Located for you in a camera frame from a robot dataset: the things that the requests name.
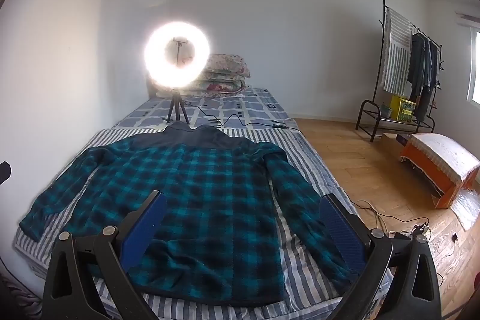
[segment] shirt sleeve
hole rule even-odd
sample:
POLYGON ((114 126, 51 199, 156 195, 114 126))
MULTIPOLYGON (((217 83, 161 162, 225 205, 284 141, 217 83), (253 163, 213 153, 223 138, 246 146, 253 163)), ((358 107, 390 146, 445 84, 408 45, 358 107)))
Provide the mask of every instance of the shirt sleeve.
POLYGON ((38 242, 45 230, 48 216, 63 211, 100 164, 113 162, 117 154, 128 147, 125 140, 108 146, 89 148, 76 158, 71 166, 33 202, 32 208, 19 224, 23 233, 38 242))
POLYGON ((263 160, 290 229, 306 246, 337 292, 344 294, 356 275, 350 271, 327 228, 320 221, 320 195, 288 163, 284 151, 268 153, 263 160))

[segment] baseboard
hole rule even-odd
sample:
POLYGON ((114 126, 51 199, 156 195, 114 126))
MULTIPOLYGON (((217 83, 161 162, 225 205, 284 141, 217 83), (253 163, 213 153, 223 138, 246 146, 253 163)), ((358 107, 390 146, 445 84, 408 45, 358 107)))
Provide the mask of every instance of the baseboard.
POLYGON ((356 123, 357 120, 353 118, 343 118, 343 117, 326 117, 324 115, 309 115, 309 114, 293 114, 289 113, 290 118, 301 118, 307 120, 323 120, 323 121, 338 121, 338 122, 350 122, 356 123))

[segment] yellow box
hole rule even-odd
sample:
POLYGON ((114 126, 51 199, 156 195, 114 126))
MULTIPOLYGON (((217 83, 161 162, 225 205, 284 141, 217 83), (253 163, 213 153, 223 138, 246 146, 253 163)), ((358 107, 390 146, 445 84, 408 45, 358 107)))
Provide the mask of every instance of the yellow box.
POLYGON ((410 122, 415 110, 415 102, 411 102, 398 95, 394 95, 390 102, 392 114, 390 118, 396 121, 410 122))

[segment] plaid shirt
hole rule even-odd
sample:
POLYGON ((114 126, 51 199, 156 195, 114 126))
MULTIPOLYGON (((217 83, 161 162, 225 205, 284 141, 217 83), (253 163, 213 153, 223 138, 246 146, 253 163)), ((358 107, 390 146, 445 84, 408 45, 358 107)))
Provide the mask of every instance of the plaid shirt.
POLYGON ((174 123, 164 132, 86 150, 38 196, 20 222, 23 232, 38 241, 47 218, 74 199, 95 169, 64 228, 74 236, 118 226, 152 190, 167 197, 165 218, 140 264, 129 270, 143 292, 243 307, 283 300, 268 177, 290 228, 339 293, 353 278, 319 221, 320 196, 285 152, 213 127, 174 123))

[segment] metal bolt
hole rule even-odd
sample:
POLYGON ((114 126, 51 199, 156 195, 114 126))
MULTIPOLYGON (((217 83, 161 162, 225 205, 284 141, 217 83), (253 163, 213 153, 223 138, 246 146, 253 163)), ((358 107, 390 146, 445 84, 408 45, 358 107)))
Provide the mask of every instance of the metal bolt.
POLYGON ((417 235, 416 237, 417 237, 417 241, 418 241, 419 243, 424 244, 424 243, 427 242, 427 238, 426 238, 424 235, 417 235))
POLYGON ((63 231, 58 237, 61 241, 65 241, 70 237, 70 233, 67 231, 63 231))
POLYGON ((115 233, 115 227, 114 226, 106 226, 105 228, 103 228, 102 233, 105 236, 113 235, 115 233))
POLYGON ((383 233, 383 231, 381 229, 378 229, 378 228, 374 228, 371 230, 371 235, 374 237, 374 238, 377 238, 377 239, 381 239, 385 236, 385 234, 383 233))

